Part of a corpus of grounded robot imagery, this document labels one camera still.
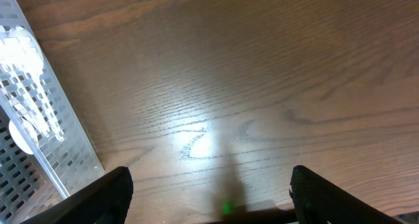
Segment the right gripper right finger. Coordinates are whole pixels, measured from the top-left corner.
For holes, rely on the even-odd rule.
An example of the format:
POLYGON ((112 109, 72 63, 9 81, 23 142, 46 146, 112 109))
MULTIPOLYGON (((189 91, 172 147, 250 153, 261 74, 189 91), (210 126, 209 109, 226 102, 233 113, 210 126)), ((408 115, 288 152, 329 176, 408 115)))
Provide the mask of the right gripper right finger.
POLYGON ((299 223, 399 223, 302 165, 293 168, 291 193, 299 223))

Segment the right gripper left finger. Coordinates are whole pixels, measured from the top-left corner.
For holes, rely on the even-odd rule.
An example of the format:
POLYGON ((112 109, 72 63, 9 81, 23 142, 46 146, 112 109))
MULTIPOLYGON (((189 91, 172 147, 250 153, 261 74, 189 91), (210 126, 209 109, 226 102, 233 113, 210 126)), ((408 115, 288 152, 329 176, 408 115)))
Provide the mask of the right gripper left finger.
POLYGON ((22 224, 124 224, 133 193, 129 169, 119 166, 22 224))

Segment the clear plastic basket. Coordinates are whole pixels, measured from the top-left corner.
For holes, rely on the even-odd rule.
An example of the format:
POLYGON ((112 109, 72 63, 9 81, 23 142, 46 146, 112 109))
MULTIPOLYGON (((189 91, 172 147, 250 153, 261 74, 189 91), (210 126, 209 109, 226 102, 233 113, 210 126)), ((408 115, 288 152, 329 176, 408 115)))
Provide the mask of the clear plastic basket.
POLYGON ((1 0, 1 222, 21 223, 104 173, 16 0, 1 0), (12 121, 33 155, 9 132, 12 121))

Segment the white plastic spoon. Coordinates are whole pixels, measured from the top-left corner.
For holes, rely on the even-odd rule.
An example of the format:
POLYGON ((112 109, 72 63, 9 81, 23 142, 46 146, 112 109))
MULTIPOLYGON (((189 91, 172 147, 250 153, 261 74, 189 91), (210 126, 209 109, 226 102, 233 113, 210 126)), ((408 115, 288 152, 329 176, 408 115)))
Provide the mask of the white plastic spoon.
POLYGON ((33 155, 33 151, 31 150, 29 145, 26 143, 24 137, 21 135, 21 133, 17 129, 16 125, 12 121, 9 121, 9 132, 10 132, 10 135, 11 135, 12 139, 14 140, 14 143, 23 152, 25 152, 28 155, 33 155))

